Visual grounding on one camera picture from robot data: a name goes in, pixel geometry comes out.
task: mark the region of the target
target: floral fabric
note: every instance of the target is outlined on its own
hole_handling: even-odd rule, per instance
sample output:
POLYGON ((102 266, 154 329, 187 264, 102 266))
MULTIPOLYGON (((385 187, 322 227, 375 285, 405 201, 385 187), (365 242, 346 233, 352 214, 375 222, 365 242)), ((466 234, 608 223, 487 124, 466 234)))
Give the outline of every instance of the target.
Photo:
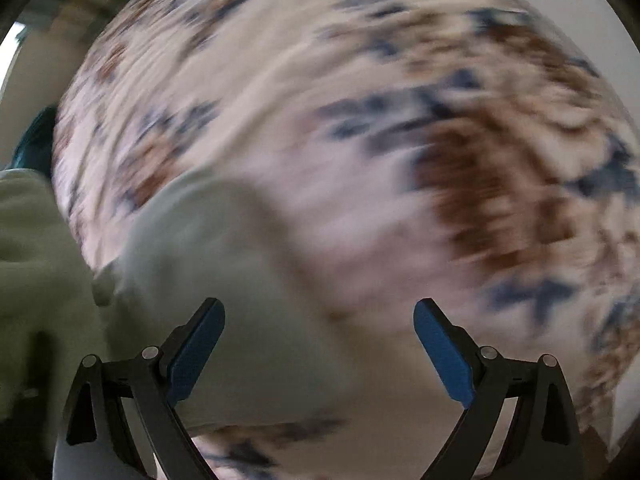
POLYGON ((582 428, 607 413, 640 348, 635 139, 518 0, 132 0, 61 103, 54 186, 94 269, 189 168, 258 189, 369 396, 203 452, 228 478, 418 478, 459 413, 412 330, 425 296, 556 355, 582 428))

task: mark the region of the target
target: bed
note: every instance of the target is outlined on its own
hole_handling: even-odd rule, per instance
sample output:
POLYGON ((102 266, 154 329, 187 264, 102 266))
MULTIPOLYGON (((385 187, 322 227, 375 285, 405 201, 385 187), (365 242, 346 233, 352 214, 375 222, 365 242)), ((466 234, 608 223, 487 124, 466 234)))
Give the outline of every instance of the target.
MULTIPOLYGON (((131 0, 60 104, 54 189, 99 272, 180 174, 246 183, 284 219, 336 326, 406 364, 408 313, 433 296, 476 340, 558 356, 581 428, 617 441, 628 426, 612 422, 614 393, 622 377, 635 388, 640 348, 640 66, 618 60, 637 57, 603 0, 131 0)), ((372 384, 410 389, 398 362, 378 365, 388 376, 372 384)), ((289 469, 236 463, 230 478, 398 466, 359 470, 361 455, 337 450, 340 427, 225 428, 212 463, 229 469, 229 446, 251 442, 289 469)))

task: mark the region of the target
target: metal pivot screw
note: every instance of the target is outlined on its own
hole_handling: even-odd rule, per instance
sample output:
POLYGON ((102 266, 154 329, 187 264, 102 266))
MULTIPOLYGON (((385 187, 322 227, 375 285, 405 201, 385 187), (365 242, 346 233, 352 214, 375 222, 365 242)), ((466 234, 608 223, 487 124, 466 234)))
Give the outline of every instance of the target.
POLYGON ((157 346, 148 346, 142 351, 142 358, 147 360, 153 359, 158 356, 159 353, 160 351, 157 346))
POLYGON ((85 368, 91 368, 96 364, 97 361, 98 359, 96 359, 95 355, 89 354, 87 356, 84 356, 84 359, 82 359, 82 366, 84 366, 85 368))
POLYGON ((550 368, 553 368, 558 364, 558 360, 549 354, 544 354, 542 356, 542 362, 550 368))
POLYGON ((492 346, 483 346, 480 355, 485 359, 495 359, 498 357, 498 351, 492 346))

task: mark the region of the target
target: blue floral pattern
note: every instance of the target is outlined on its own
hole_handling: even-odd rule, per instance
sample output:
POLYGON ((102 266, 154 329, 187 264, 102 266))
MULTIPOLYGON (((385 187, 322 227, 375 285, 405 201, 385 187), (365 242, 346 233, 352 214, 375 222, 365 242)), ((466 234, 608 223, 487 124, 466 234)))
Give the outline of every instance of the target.
POLYGON ((632 322, 640 320, 640 285, 636 284, 631 291, 622 298, 617 298, 593 337, 592 348, 595 352, 611 350, 612 336, 632 322))
POLYGON ((635 204, 640 200, 640 187, 636 174, 628 168, 632 156, 625 144, 615 134, 607 134, 609 139, 609 159, 599 168, 585 176, 567 183, 583 197, 597 199, 621 192, 627 202, 635 204))
POLYGON ((183 56, 187 57, 201 51, 215 36, 222 22, 247 1, 249 0, 206 0, 197 9, 190 10, 185 19, 196 31, 185 46, 183 56))
POLYGON ((335 9, 346 11, 363 10, 388 1, 389 0, 340 0, 335 4, 335 9))
POLYGON ((534 323, 540 328, 548 324, 553 309, 574 294, 574 287, 550 278, 545 278, 535 286, 524 286, 512 277, 492 288, 490 307, 499 311, 525 301, 530 302, 534 323))
POLYGON ((183 168, 180 156, 206 131, 218 114, 217 102, 203 102, 174 112, 170 108, 147 111, 140 118, 139 134, 116 174, 114 209, 140 209, 183 168), (141 168, 155 168, 145 173, 141 168))
POLYGON ((392 14, 398 14, 399 12, 406 12, 408 9, 404 4, 391 2, 386 6, 383 6, 373 12, 367 14, 367 18, 370 20, 379 20, 380 18, 386 18, 392 14))
POLYGON ((203 458, 215 467, 232 467, 246 480, 277 480, 269 471, 276 463, 258 451, 251 440, 233 444, 226 455, 204 454, 203 458))
POLYGON ((522 11, 502 10, 493 7, 470 10, 469 15, 473 19, 476 34, 484 34, 492 28, 501 25, 520 25, 529 27, 532 19, 529 14, 522 11))
POLYGON ((329 137, 345 140, 367 134, 366 151, 381 155, 427 145, 425 127, 456 116, 442 97, 447 90, 475 91, 481 85, 470 68, 455 70, 430 85, 374 92, 360 100, 343 99, 318 109, 330 122, 329 137))

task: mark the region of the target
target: window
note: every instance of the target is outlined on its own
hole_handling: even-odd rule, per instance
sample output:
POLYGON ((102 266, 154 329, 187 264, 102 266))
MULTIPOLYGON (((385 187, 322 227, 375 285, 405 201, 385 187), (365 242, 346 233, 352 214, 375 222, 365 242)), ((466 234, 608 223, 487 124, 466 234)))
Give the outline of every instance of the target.
POLYGON ((14 23, 0 44, 0 88, 4 87, 4 79, 20 46, 20 33, 24 29, 21 23, 14 23))

